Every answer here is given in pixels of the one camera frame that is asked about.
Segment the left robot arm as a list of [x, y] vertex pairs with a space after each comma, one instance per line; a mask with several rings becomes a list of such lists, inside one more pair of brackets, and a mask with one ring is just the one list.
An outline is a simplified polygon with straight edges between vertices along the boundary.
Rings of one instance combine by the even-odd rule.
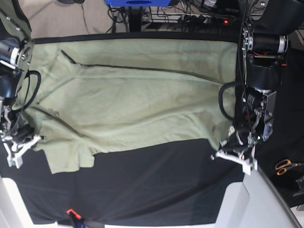
[[[258, 169], [256, 146], [273, 133], [277, 90], [287, 65], [288, 36], [304, 21], [301, 0], [270, 0], [263, 14], [252, 18], [255, 1], [247, 1], [242, 17], [237, 49], [240, 78], [224, 84], [218, 94], [222, 114], [232, 122], [228, 137], [219, 143], [216, 158], [240, 164], [250, 175]], [[242, 112], [230, 116], [224, 109], [224, 92], [241, 88]]]

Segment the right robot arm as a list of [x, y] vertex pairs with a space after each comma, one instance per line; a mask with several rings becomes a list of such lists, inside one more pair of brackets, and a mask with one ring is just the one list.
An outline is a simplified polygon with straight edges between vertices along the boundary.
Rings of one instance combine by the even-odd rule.
[[[0, 2], [0, 140], [7, 152], [10, 167], [20, 168], [22, 156], [45, 137], [34, 133], [34, 128], [22, 117], [36, 97], [41, 74], [30, 70], [34, 41], [31, 26], [17, 0]], [[37, 76], [31, 98], [25, 97], [21, 107], [14, 109], [25, 79]]]

